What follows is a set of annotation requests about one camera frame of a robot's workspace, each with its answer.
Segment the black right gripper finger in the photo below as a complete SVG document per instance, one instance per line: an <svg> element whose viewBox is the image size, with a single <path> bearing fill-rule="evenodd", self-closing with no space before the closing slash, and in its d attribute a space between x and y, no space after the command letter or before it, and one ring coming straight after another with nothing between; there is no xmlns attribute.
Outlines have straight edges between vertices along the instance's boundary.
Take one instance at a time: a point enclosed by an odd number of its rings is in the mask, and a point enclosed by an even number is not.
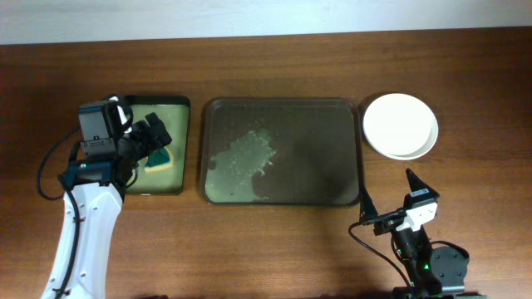
<svg viewBox="0 0 532 299"><path fill-rule="evenodd" d="M364 186L359 188L359 203L360 203L360 212L359 212L360 221L370 221L378 216L378 212L376 210L375 205L373 204L372 198Z"/></svg>
<svg viewBox="0 0 532 299"><path fill-rule="evenodd" d="M438 199L440 195L428 184L423 182L411 169L406 169L406 178L410 186L409 195L414 198L427 195L430 199Z"/></svg>

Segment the white plate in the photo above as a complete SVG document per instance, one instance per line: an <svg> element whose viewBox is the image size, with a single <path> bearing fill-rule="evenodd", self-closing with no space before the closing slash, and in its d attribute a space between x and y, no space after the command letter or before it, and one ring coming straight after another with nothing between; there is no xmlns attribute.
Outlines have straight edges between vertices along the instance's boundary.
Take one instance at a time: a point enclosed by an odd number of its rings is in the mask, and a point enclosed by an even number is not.
<svg viewBox="0 0 532 299"><path fill-rule="evenodd" d="M390 159L418 159L434 147L438 138L438 129L430 120L364 120L362 124L368 144Z"/></svg>

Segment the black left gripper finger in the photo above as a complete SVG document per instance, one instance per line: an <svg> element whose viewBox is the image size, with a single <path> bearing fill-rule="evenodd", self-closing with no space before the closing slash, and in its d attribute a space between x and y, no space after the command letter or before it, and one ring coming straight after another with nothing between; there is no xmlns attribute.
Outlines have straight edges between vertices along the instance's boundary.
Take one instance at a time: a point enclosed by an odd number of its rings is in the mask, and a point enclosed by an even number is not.
<svg viewBox="0 0 532 299"><path fill-rule="evenodd" d="M146 115L145 120L147 125L144 133L144 143L146 145L169 145L172 142L164 122L155 112Z"/></svg>
<svg viewBox="0 0 532 299"><path fill-rule="evenodd" d="M137 159L144 159L152 154L154 151L164 147L164 145L146 145L144 143L144 133L147 122L140 120L133 124L132 140L135 143L135 149L137 153Z"/></svg>

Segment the cream yellow plate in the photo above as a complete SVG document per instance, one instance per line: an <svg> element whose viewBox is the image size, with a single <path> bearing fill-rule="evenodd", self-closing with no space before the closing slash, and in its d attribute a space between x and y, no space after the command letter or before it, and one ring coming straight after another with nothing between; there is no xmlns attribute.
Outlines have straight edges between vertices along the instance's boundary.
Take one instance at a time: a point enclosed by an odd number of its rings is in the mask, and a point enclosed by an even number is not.
<svg viewBox="0 0 532 299"><path fill-rule="evenodd" d="M413 160L436 145L439 125L433 110L404 93L389 93L369 104L362 117L368 144L390 159Z"/></svg>

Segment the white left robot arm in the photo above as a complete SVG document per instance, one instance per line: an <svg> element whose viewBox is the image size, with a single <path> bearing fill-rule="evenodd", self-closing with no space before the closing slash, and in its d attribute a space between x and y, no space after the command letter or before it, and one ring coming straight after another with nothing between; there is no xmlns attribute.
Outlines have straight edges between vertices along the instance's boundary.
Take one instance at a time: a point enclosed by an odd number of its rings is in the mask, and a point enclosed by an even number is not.
<svg viewBox="0 0 532 299"><path fill-rule="evenodd" d="M62 230L44 298L103 298L113 230L139 163L171 142L162 119L99 120L106 133L79 140L57 179Z"/></svg>

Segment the green and yellow sponge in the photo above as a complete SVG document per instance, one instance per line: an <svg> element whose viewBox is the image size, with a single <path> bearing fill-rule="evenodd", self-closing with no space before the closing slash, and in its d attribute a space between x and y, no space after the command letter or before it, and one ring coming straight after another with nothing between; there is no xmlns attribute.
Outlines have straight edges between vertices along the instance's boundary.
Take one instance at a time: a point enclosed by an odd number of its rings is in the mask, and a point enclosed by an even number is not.
<svg viewBox="0 0 532 299"><path fill-rule="evenodd" d="M154 151L146 158L144 171L146 173L160 172L174 166L174 155L168 146Z"/></svg>

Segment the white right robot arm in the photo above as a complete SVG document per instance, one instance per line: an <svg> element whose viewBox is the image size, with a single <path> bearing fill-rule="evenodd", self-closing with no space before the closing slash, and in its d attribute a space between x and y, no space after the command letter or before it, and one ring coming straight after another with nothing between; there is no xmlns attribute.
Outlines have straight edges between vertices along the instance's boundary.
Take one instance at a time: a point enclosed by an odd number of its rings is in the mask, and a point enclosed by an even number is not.
<svg viewBox="0 0 532 299"><path fill-rule="evenodd" d="M406 178L411 192L405 195L403 205L390 213L379 214L367 190L360 188L359 221L349 226L349 235L388 262L406 283L393 288L393 298L483 298L465 288L470 254L454 243L432 241L426 234L424 225L436 217L439 193L411 169L406 170ZM403 269L352 232L368 225L377 236L391 235L392 251Z"/></svg>

